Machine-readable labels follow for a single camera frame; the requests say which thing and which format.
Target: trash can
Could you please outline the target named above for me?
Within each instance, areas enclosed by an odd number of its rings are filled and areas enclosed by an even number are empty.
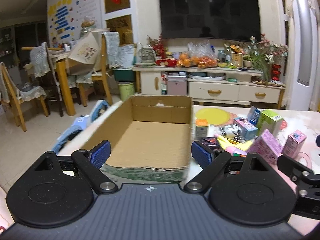
[[[126,101],[135,93],[134,85],[132,82],[118,82],[118,87],[120,91],[120,98],[122,101]]]

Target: poster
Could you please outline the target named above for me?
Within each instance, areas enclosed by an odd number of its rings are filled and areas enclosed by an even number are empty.
[[[101,28],[100,0],[48,0],[50,47],[78,40],[85,16],[95,21],[96,28]]]

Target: white wall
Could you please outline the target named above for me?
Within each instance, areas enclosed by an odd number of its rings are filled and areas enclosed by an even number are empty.
[[[59,23],[56,23],[60,16],[56,16],[57,10],[66,6],[68,15],[64,16],[67,26],[58,30]],[[47,3],[47,19],[49,40],[52,45],[52,38],[56,37],[58,43],[70,41],[72,38],[79,39],[81,30],[81,21],[85,16],[89,16],[95,20],[97,28],[101,28],[101,0],[48,0]]]
[[[284,22],[283,11],[279,4],[281,0],[258,0],[261,18],[261,33],[265,33],[267,38],[276,43],[284,43]],[[160,7],[159,0],[136,0],[136,11],[138,21],[138,42],[147,43],[148,35],[152,38],[158,38],[161,32]],[[179,51],[181,46],[192,39],[169,40],[170,51]],[[211,41],[211,44],[220,47],[223,41]]]

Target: picture frame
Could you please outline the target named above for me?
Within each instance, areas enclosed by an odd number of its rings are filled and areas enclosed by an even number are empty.
[[[243,54],[231,52],[231,61],[236,62],[236,67],[243,67]]]

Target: floor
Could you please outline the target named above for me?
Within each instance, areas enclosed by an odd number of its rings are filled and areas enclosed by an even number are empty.
[[[120,101],[119,95],[112,95],[113,102]],[[37,114],[31,103],[22,104],[23,115],[27,131],[23,132],[14,123],[13,115],[9,111],[0,116],[0,186],[8,192],[17,179],[35,162],[45,151],[51,149],[55,140],[74,121],[75,117],[89,114],[97,100],[103,96],[89,97],[88,106],[83,107],[75,103],[76,115],[60,117],[55,105],[50,105],[51,115],[45,117],[41,112]]]

